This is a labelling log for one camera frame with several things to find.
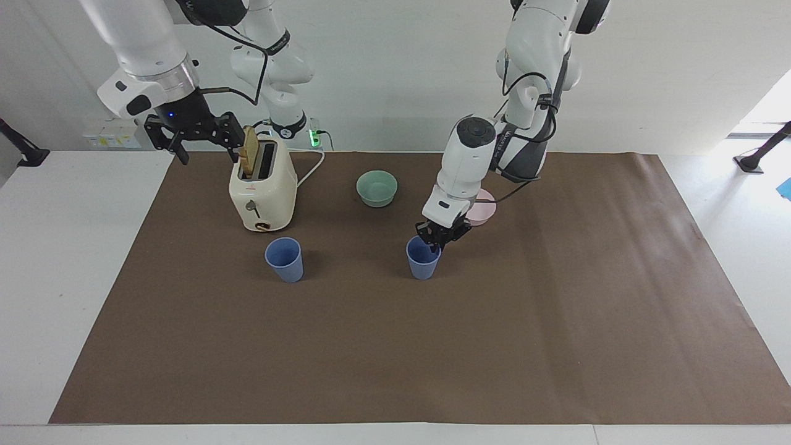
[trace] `stand leg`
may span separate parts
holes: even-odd
[[[40,149],[2,119],[0,132],[22,153],[22,160],[17,164],[20,167],[38,167],[50,154],[49,150]]]
[[[779,143],[783,142],[785,138],[791,135],[791,122],[788,122],[780,131],[775,133],[774,136],[769,138],[761,148],[750,156],[736,156],[733,160],[745,173],[763,173],[759,167],[761,159],[766,156],[772,149]]]

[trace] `white cable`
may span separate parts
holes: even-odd
[[[319,169],[319,167],[321,167],[321,164],[324,163],[324,158],[327,157],[327,154],[324,153],[324,150],[321,150],[321,149],[319,149],[319,150],[302,150],[302,149],[298,149],[298,148],[289,148],[289,151],[296,151],[296,152],[299,152],[299,153],[321,153],[321,159],[319,159],[319,161],[316,163],[316,165],[313,166],[313,168],[308,172],[308,174],[306,174],[304,177],[302,177],[302,179],[299,180],[299,182],[297,182],[297,188],[299,188],[302,185],[302,183],[305,182],[310,177],[310,175],[313,174],[313,172],[315,172],[316,170]]]

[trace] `white table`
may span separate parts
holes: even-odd
[[[786,378],[791,377],[791,143],[762,177],[716,156],[664,156],[674,182]],[[171,161],[158,152],[54,152],[0,188],[0,443],[791,443],[779,427],[433,424],[45,425]]]

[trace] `cable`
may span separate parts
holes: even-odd
[[[327,130],[319,130],[319,131],[316,132],[316,134],[317,135],[327,135],[327,136],[329,136],[330,137],[330,147],[332,148],[332,151],[335,151],[335,144],[332,142],[332,135],[330,134],[329,131],[327,131]]]
[[[537,73],[537,72],[535,72],[535,71],[533,71],[533,72],[530,72],[530,73],[527,73],[527,74],[522,74],[522,75],[521,75],[521,76],[519,76],[519,78],[518,78],[518,79],[517,79],[517,80],[516,80],[514,83],[512,83],[512,84],[511,84],[511,86],[510,86],[510,87],[509,87],[509,88],[506,90],[506,89],[505,89],[505,80],[508,78],[508,65],[509,65],[509,62],[508,62],[508,56],[506,56],[506,57],[505,57],[505,73],[503,73],[503,75],[502,75],[502,95],[503,95],[503,96],[508,96],[509,94],[511,94],[511,90],[513,89],[513,87],[517,86],[517,83],[519,83],[519,82],[522,82],[522,79],[525,79],[525,78],[530,78],[530,77],[537,77],[537,78],[542,78],[542,79],[543,79],[543,80],[544,80],[544,81],[547,83],[547,88],[549,88],[549,90],[550,90],[550,91],[549,91],[549,94],[552,94],[552,88],[551,88],[551,86],[549,85],[549,80],[547,79],[547,76],[545,76],[545,75],[543,75],[543,74],[541,74],[541,73]]]
[[[242,32],[240,32],[238,29],[234,28],[233,26],[229,26],[229,28],[231,28],[231,31],[233,31],[233,33],[236,34],[237,36],[243,37],[243,38],[245,38],[247,40],[250,40],[250,41],[254,41],[253,39],[248,37],[247,34],[243,34]]]
[[[214,25],[210,25],[210,24],[206,23],[206,21],[203,20],[203,18],[200,17],[198,14],[196,14],[195,11],[192,11],[191,15],[193,16],[194,19],[196,19],[202,25],[206,26],[208,29],[211,29],[212,31],[214,31],[214,32],[216,32],[216,33],[218,33],[218,34],[220,34],[222,36],[228,37],[229,39],[233,40],[234,42],[237,42],[237,43],[243,44],[245,46],[248,46],[250,48],[256,49],[258,51],[261,51],[261,53],[263,54],[263,65],[261,66],[261,75],[258,77],[258,87],[255,89],[255,100],[253,100],[247,94],[242,93],[238,89],[233,89],[233,88],[229,88],[229,87],[218,87],[218,88],[201,89],[201,92],[203,92],[204,94],[234,93],[234,94],[236,94],[238,96],[242,96],[243,98],[247,99],[254,107],[258,106],[258,100],[261,97],[261,87],[263,86],[263,78],[264,78],[264,75],[267,72],[267,65],[269,64],[269,55],[267,54],[267,50],[263,49],[262,47],[260,47],[257,44],[254,44],[254,43],[252,43],[250,41],[241,39],[241,38],[239,38],[237,36],[234,36],[233,34],[228,34],[227,32],[223,31],[222,29],[219,29],[218,27],[216,27]]]
[[[255,135],[261,136],[261,135],[269,135],[269,134],[268,134],[268,131],[259,131]],[[297,188],[299,188],[299,186],[302,185],[302,183],[304,183],[306,180],[308,180],[308,178],[310,177],[310,175],[313,174],[313,172],[318,170],[319,167],[321,167],[321,165],[324,164],[324,159],[327,157],[327,154],[324,152],[324,150],[322,150],[320,148],[319,149],[315,149],[315,150],[302,150],[301,148],[288,148],[288,151],[296,151],[298,153],[321,153],[321,159],[319,159],[319,161],[316,163],[316,165],[314,165],[313,168],[310,169],[310,171],[307,174],[305,174],[305,176],[302,177],[302,179],[300,179],[299,182],[297,182]]]
[[[502,109],[504,109],[504,108],[505,108],[505,106],[506,106],[507,104],[508,104],[508,99],[505,99],[505,102],[503,102],[503,103],[502,103],[502,106],[500,107],[500,109],[499,109],[499,110],[497,110],[497,112],[496,112],[496,113],[494,114],[494,116],[492,116],[492,117],[497,117],[497,115],[498,115],[498,114],[500,114],[500,112],[502,111]]]
[[[321,167],[321,165],[324,164],[324,159],[327,157],[327,154],[324,153],[324,150],[321,150],[321,149],[318,149],[318,150],[302,150],[302,149],[298,149],[298,148],[289,148],[289,151],[296,151],[298,153],[321,153],[321,159],[319,159],[319,161],[313,166],[313,168],[310,169],[310,171],[307,174],[305,174],[305,176],[302,177],[302,179],[300,179],[299,182],[297,182],[297,188],[299,188],[302,185],[302,183],[304,183],[306,180],[308,180],[308,178],[310,177],[310,175],[313,174],[313,172],[318,170],[319,167]]]
[[[549,111],[549,119],[550,119],[550,122],[552,122],[552,131],[550,132],[550,134],[546,138],[544,138],[544,139],[531,139],[531,138],[526,137],[526,136],[517,135],[516,133],[514,133],[513,137],[517,138],[517,139],[522,139],[523,141],[528,141],[529,143],[545,143],[545,142],[549,142],[550,139],[554,138],[555,133],[558,132],[558,119],[555,116],[555,111],[552,111],[552,110]]]
[[[272,121],[269,118],[261,119],[255,124],[252,125],[253,128],[257,128],[260,125],[272,125]]]
[[[517,193],[518,193],[518,192],[519,192],[519,191],[520,191],[522,188],[525,188],[525,187],[527,187],[527,186],[528,186],[528,184],[530,184],[530,183],[532,183],[532,182],[536,182],[536,181],[537,181],[537,180],[539,180],[539,179],[541,179],[541,178],[540,178],[540,177],[534,177],[534,178],[532,178],[532,179],[528,179],[528,180],[527,180],[527,181],[525,181],[525,182],[524,182],[522,185],[520,185],[519,187],[515,188],[515,189],[513,190],[513,192],[509,193],[508,195],[505,195],[505,196],[503,196],[503,197],[502,197],[502,198],[500,198],[499,200],[494,200],[494,201],[492,201],[492,200],[475,200],[475,203],[499,204],[499,203],[501,203],[501,202],[503,202],[503,201],[507,200],[507,199],[508,199],[508,198],[510,198],[511,196],[514,196],[514,195],[516,195],[516,194],[517,194]]]

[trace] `green light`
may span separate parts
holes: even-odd
[[[317,135],[314,130],[309,130],[309,133],[310,133],[310,143],[311,143],[311,145],[313,145],[313,146],[321,145],[321,138],[319,137],[319,135]]]

